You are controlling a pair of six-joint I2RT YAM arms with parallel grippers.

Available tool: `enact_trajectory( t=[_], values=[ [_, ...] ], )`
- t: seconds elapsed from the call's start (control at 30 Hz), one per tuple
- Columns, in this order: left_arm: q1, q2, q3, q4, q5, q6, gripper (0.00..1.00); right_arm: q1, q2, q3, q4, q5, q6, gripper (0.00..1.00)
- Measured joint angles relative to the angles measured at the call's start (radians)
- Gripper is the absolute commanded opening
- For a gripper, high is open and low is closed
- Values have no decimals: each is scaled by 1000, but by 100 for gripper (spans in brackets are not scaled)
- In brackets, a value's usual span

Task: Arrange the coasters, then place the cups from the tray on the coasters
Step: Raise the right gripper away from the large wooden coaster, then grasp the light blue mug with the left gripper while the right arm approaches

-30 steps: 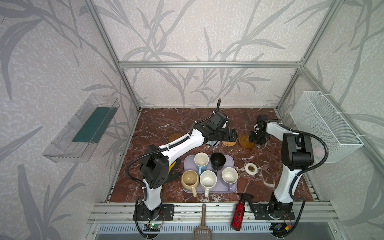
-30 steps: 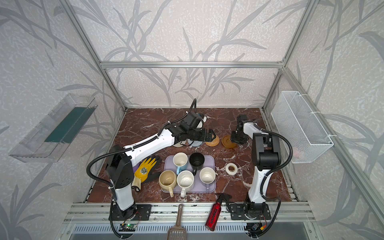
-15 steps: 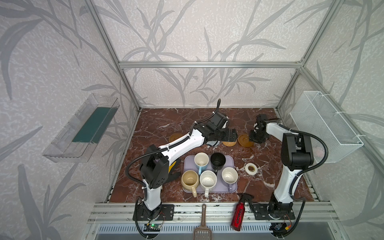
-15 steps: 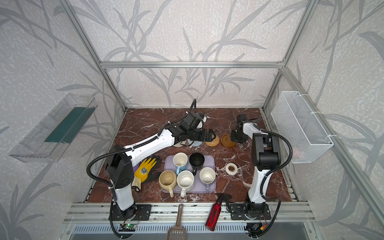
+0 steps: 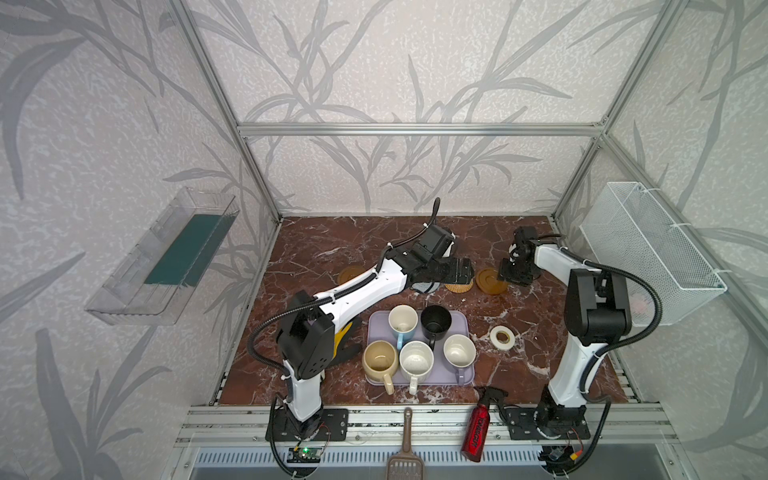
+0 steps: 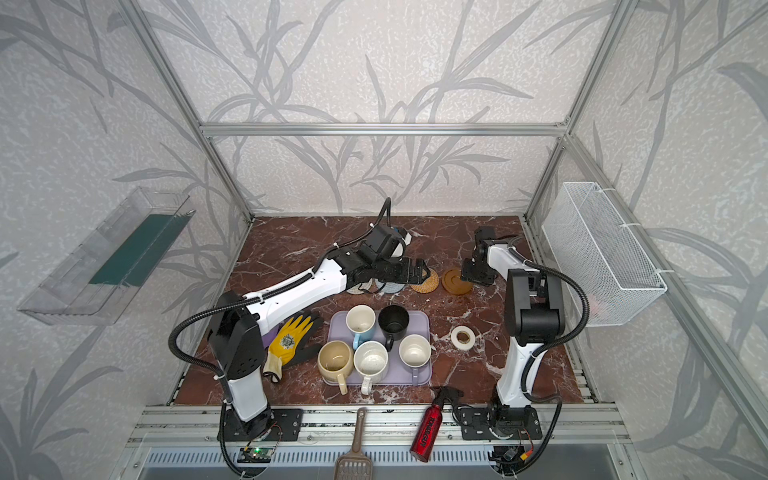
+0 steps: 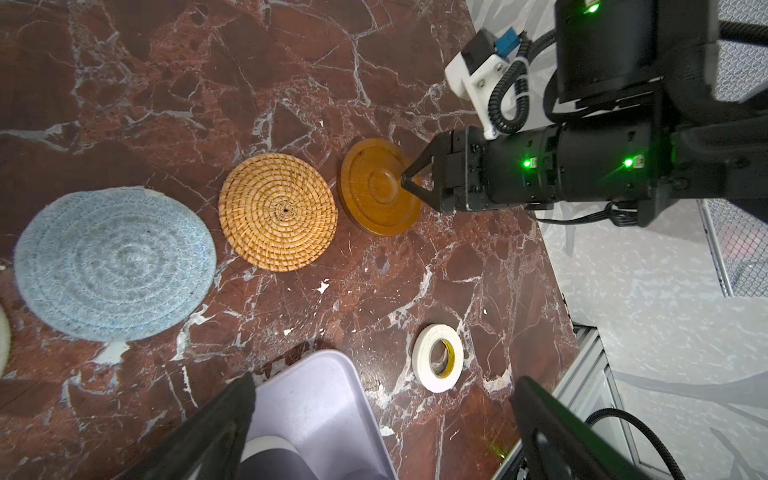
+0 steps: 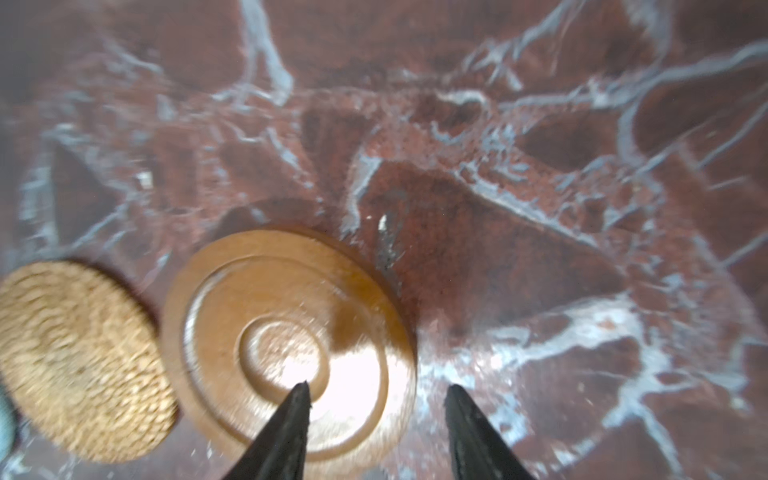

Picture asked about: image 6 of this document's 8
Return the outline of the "brown wooden coaster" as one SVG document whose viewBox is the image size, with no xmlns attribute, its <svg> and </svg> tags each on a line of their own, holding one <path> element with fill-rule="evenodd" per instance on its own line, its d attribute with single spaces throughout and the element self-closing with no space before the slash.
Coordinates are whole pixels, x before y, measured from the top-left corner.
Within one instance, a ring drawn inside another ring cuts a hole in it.
<svg viewBox="0 0 768 480">
<path fill-rule="evenodd" d="M 446 271 L 442 278 L 443 288 L 451 295 L 462 296 L 469 294 L 473 289 L 473 284 L 461 277 L 461 270 L 454 268 Z"/>
</svg>

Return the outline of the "white woven spiral coaster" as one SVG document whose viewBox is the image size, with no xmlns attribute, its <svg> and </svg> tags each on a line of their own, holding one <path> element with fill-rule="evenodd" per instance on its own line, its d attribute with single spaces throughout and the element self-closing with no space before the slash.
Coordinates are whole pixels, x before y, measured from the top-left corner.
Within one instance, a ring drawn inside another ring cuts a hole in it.
<svg viewBox="0 0 768 480">
<path fill-rule="evenodd" d="M 362 284 L 359 284 L 347 289 L 346 292 L 351 295 L 361 295 L 367 293 L 368 289 L 365 288 Z"/>
</svg>

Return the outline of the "grey blue round coaster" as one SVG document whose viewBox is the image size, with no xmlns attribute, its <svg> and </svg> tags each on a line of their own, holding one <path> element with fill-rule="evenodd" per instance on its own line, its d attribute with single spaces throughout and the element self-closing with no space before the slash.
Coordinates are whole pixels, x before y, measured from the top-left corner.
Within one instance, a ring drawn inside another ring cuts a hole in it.
<svg viewBox="0 0 768 480">
<path fill-rule="evenodd" d="M 390 282 L 382 283 L 382 282 L 376 281 L 375 284 L 376 284 L 378 293 L 387 294 L 387 295 L 397 294 L 405 288 L 404 284 L 399 284 L 399 283 L 390 283 Z"/>
</svg>

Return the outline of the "tan woven rattan coaster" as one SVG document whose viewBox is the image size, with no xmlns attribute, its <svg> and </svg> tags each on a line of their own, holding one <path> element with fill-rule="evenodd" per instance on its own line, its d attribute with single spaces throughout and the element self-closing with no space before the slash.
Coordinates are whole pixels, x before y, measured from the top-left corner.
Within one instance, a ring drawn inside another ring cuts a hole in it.
<svg viewBox="0 0 768 480">
<path fill-rule="evenodd" d="M 419 294 L 434 292 L 440 283 L 439 275 L 434 268 L 429 269 L 429 276 L 421 284 L 413 284 L 410 288 Z"/>
</svg>

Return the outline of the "white mug blue outside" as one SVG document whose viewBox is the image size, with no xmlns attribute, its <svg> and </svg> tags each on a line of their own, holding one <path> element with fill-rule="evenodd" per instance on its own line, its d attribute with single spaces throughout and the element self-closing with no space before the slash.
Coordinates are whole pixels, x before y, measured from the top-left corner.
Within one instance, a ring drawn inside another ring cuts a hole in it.
<svg viewBox="0 0 768 480">
<path fill-rule="evenodd" d="M 346 326 L 353 335 L 352 348 L 357 350 L 362 344 L 373 339 L 377 317 L 375 311 L 367 305 L 357 305 L 346 315 Z"/>
</svg>

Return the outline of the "black mug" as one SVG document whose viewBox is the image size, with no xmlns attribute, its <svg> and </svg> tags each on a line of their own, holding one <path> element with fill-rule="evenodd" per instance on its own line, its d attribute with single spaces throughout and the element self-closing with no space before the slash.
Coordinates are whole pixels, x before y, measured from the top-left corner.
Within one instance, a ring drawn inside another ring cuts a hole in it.
<svg viewBox="0 0 768 480">
<path fill-rule="evenodd" d="M 400 305 L 389 305 L 379 312 L 378 325 L 387 351 L 391 351 L 394 344 L 406 336 L 409 321 L 408 310 Z"/>
</svg>

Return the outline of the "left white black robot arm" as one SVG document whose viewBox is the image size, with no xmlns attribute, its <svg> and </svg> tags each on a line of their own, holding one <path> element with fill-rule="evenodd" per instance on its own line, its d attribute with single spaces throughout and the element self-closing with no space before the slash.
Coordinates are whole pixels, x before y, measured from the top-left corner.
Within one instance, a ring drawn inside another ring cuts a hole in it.
<svg viewBox="0 0 768 480">
<path fill-rule="evenodd" d="M 375 226 L 360 240 L 331 247 L 315 265 L 287 280 L 183 320 L 171 330 L 168 348 L 183 362 L 214 374 L 222 385 L 224 402 L 240 421 L 261 420 L 270 409 L 262 385 L 267 363 L 262 335 L 290 315 L 370 280 L 424 283 L 430 276 L 426 262 L 407 257 L 406 249 L 400 230 Z M 208 344 L 214 350 L 213 363 L 184 352 L 178 343 L 183 330 L 206 318 L 210 320 Z"/>
</svg>

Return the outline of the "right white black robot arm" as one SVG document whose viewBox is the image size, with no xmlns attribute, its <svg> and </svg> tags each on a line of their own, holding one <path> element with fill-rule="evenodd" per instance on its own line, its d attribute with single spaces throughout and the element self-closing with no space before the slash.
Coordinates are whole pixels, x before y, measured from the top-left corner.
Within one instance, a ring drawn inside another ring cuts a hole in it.
<svg viewBox="0 0 768 480">
<path fill-rule="evenodd" d="M 506 282 L 503 323 L 510 336 L 504 370 L 487 406 L 459 407 L 456 421 L 465 440 L 538 440 L 543 434 L 534 406 L 555 405 L 553 430 L 563 405 L 559 393 L 533 393 L 538 369 L 546 352 L 586 327 L 589 300 L 575 280 L 526 258 L 512 238 L 498 238 L 493 228 L 480 227 L 471 256 L 463 260 L 461 279 L 490 286 L 499 277 Z"/>
</svg>

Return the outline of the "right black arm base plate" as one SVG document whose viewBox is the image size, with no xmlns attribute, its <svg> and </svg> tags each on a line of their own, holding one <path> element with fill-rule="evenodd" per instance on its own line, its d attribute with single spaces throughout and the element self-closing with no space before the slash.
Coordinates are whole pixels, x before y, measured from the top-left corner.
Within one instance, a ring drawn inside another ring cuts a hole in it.
<svg viewBox="0 0 768 480">
<path fill-rule="evenodd" d="M 544 436 L 532 406 L 461 406 L 456 423 L 464 440 L 541 440 Z"/>
</svg>

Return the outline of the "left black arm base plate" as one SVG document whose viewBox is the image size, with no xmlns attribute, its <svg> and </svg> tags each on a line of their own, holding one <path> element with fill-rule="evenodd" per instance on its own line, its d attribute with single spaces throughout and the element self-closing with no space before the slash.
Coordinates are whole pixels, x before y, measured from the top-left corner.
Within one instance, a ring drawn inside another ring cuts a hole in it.
<svg viewBox="0 0 768 480">
<path fill-rule="evenodd" d="M 294 442 L 298 439 L 302 409 L 268 407 L 251 420 L 241 420 L 233 408 L 227 407 L 217 439 L 225 443 L 246 441 Z"/>
</svg>

